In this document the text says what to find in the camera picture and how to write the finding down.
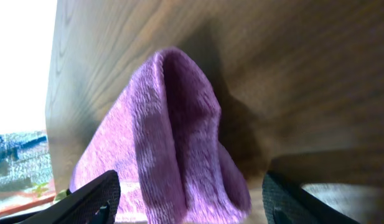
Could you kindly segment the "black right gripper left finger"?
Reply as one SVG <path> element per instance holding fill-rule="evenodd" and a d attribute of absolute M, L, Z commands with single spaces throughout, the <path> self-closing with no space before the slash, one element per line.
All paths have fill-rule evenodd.
<path fill-rule="evenodd" d="M 45 210 L 3 218 L 0 224 L 114 224 L 120 195 L 118 174 L 109 170 Z"/>

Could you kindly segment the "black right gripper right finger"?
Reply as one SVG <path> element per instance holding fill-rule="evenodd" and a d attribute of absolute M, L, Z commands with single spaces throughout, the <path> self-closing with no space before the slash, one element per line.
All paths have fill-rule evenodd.
<path fill-rule="evenodd" d="M 269 224 L 343 223 L 357 224 L 334 210 L 300 185 L 273 171 L 265 174 L 262 185 L 263 207 Z"/>

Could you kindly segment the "purple microfiber cloth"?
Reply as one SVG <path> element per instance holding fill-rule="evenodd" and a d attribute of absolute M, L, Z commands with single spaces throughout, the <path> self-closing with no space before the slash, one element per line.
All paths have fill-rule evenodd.
<path fill-rule="evenodd" d="M 239 223 L 246 181 L 218 139 L 221 108 L 183 51 L 156 52 L 132 75 L 77 162 L 74 192 L 118 173 L 117 222 Z"/>

